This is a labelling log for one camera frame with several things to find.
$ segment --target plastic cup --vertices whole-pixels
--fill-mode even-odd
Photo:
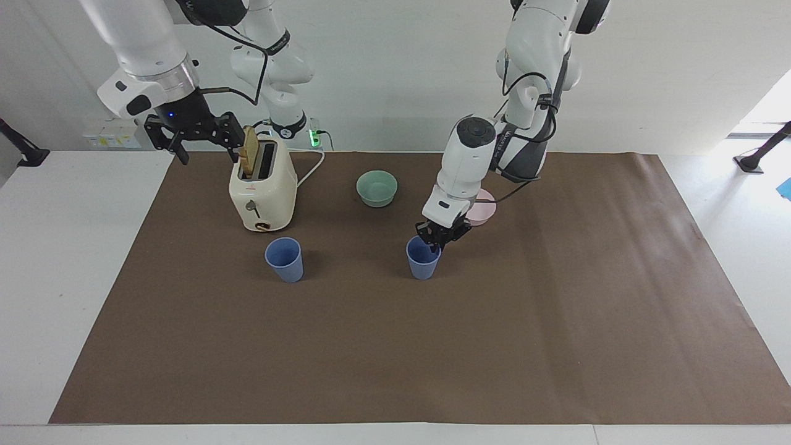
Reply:
[[[393,201],[398,190],[396,177],[382,170],[368,172],[357,180],[357,193],[369,207],[385,207]]]
[[[481,188],[481,191],[478,192],[478,199],[494,201],[494,196]],[[495,203],[475,203],[470,211],[467,212],[467,219],[470,220],[470,224],[473,226],[481,226],[486,221],[489,221],[489,218],[494,216],[496,211],[497,204]]]
[[[302,280],[302,246],[297,240],[278,238],[269,244],[263,256],[281,280],[286,283]]]
[[[407,259],[412,276],[418,280],[427,280],[434,275],[442,250],[432,252],[431,247],[420,237],[414,237],[407,243]]]

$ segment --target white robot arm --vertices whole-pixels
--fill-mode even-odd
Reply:
[[[275,132],[292,148],[315,146],[309,131],[308,117],[293,85],[313,79],[312,61],[305,49],[291,39],[274,12],[274,0],[251,0],[248,14],[240,23],[249,40],[267,49],[269,65],[263,79],[261,97],[269,110],[269,121]],[[257,87],[263,55],[245,47],[236,47],[231,66],[236,75]]]
[[[187,164],[189,155],[182,142],[194,140],[208,140],[225,147],[236,162],[235,150],[244,143],[244,132],[232,112],[219,117],[211,113],[204,94],[232,92],[232,89],[199,88],[197,62],[191,60],[176,38],[174,19],[178,23],[205,25],[220,33],[225,32],[218,26],[242,23],[252,41],[230,37],[253,49],[238,48],[234,52],[234,69],[252,85],[261,85],[264,100],[270,107],[270,121],[281,135],[292,131],[293,138],[307,133],[301,131],[305,125],[300,122],[306,118],[290,84],[308,82],[313,76],[312,67],[306,61],[305,51],[290,44],[289,33],[275,20],[272,1],[80,0],[80,3],[104,41],[112,47],[120,65],[99,88],[100,99],[122,118],[153,108],[156,116],[146,119],[146,132],[157,149],[173,152],[183,164]],[[273,59],[266,73],[265,57]],[[245,69],[250,61],[255,64],[255,80],[247,76]],[[276,86],[279,93],[273,92]],[[257,105],[257,98],[250,101]]]
[[[491,170],[521,184],[538,179],[547,142],[557,131],[555,115],[563,91],[580,80],[571,55],[573,34],[595,31],[609,12],[609,0],[511,0],[513,23],[497,72],[508,108],[487,119],[469,116],[451,134],[442,170],[423,208],[418,235],[434,249],[464,236],[466,214],[481,180]]]

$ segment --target blue cup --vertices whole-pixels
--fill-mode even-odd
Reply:
[[[414,237],[407,243],[407,259],[412,276],[418,280],[427,280],[434,275],[437,263],[442,255],[442,250],[432,252],[431,247],[423,242],[420,237]]]
[[[302,246],[297,240],[278,238],[269,244],[263,257],[286,283],[302,280]]]

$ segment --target green bowl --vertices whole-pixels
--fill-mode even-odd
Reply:
[[[357,180],[357,193],[369,207],[385,207],[393,201],[398,191],[396,177],[382,170],[368,172]]]

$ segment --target black cable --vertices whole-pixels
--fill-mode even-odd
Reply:
[[[268,124],[268,123],[269,123],[269,119],[268,118],[267,119],[261,119],[258,122],[256,122],[255,124],[253,124],[252,127],[253,128],[257,128],[260,125],[264,125],[264,124]]]
[[[555,133],[558,132],[558,119],[555,116],[555,111],[557,110],[556,107],[551,107],[552,109],[549,111],[549,119],[552,122],[552,131],[550,134],[544,139],[531,139],[522,135],[514,134],[513,137],[517,139],[522,139],[523,141],[528,141],[529,143],[545,143],[549,142],[550,139],[554,138]]]
[[[530,184],[530,183],[532,183],[532,182],[536,182],[536,181],[537,181],[537,180],[539,180],[539,179],[541,179],[541,178],[540,178],[540,177],[534,177],[534,178],[532,178],[532,179],[529,179],[529,180],[525,181],[525,182],[524,182],[522,185],[520,185],[519,187],[515,188],[515,189],[513,190],[513,192],[509,193],[508,195],[505,195],[505,196],[503,196],[503,197],[502,197],[502,198],[500,198],[499,200],[494,200],[494,201],[492,201],[492,200],[475,200],[475,202],[476,202],[476,203],[486,203],[486,204],[499,204],[499,203],[501,203],[501,202],[503,202],[503,201],[507,200],[507,199],[508,199],[508,198],[510,198],[511,196],[514,196],[514,195],[516,195],[516,194],[517,194],[517,193],[518,193],[518,192],[519,192],[519,191],[520,191],[522,188],[525,188],[525,187],[527,187],[527,186],[528,186],[528,184]]]
[[[537,73],[537,72],[533,71],[533,72],[530,72],[530,73],[527,73],[527,74],[522,74],[521,76],[519,76],[519,78],[514,83],[511,84],[511,86],[508,89],[505,89],[505,80],[508,78],[508,65],[509,65],[508,59],[505,59],[505,73],[503,73],[503,75],[502,75],[502,95],[503,96],[508,96],[511,93],[511,90],[513,89],[513,87],[517,86],[517,83],[522,82],[522,79],[529,78],[529,77],[537,77],[537,78],[542,78],[544,81],[547,80],[547,76],[545,76],[545,75],[543,75],[541,73]]]
[[[506,106],[507,104],[508,104],[508,99],[505,99],[505,102],[503,102],[503,103],[502,103],[502,106],[500,107],[500,109],[499,109],[499,110],[497,110],[497,112],[496,112],[496,113],[494,114],[494,116],[492,116],[492,117],[497,117],[497,115],[498,115],[498,114],[500,114],[500,112],[502,111],[502,109],[504,109],[504,108],[505,108],[505,106]]]
[[[252,43],[250,41],[247,41],[245,39],[241,39],[239,37],[236,37],[233,34],[228,34],[227,32],[223,31],[222,29],[219,29],[218,27],[216,27],[214,25],[210,25],[210,24],[206,23],[206,21],[203,20],[202,17],[200,17],[194,11],[192,12],[191,15],[199,23],[201,23],[202,25],[206,26],[208,29],[211,29],[212,31],[216,32],[217,34],[225,36],[225,37],[233,40],[234,42],[237,42],[237,43],[243,44],[245,46],[248,46],[250,48],[256,49],[258,51],[261,51],[261,53],[263,54],[263,65],[261,66],[261,75],[258,77],[258,87],[255,89],[255,100],[253,100],[247,94],[242,93],[238,89],[233,89],[233,88],[229,88],[229,87],[218,87],[218,88],[201,89],[201,92],[204,93],[204,94],[234,93],[234,94],[236,94],[238,96],[242,96],[243,98],[245,98],[253,106],[257,106],[258,105],[258,100],[261,97],[261,87],[263,86],[263,78],[264,78],[265,73],[267,72],[267,65],[269,64],[269,55],[267,54],[267,50],[262,48],[262,47],[260,47],[257,44],[254,44],[254,43]]]
[[[335,151],[335,144],[332,142],[332,135],[327,130],[319,130],[316,132],[317,135],[327,135],[330,137],[330,148],[332,151]]]

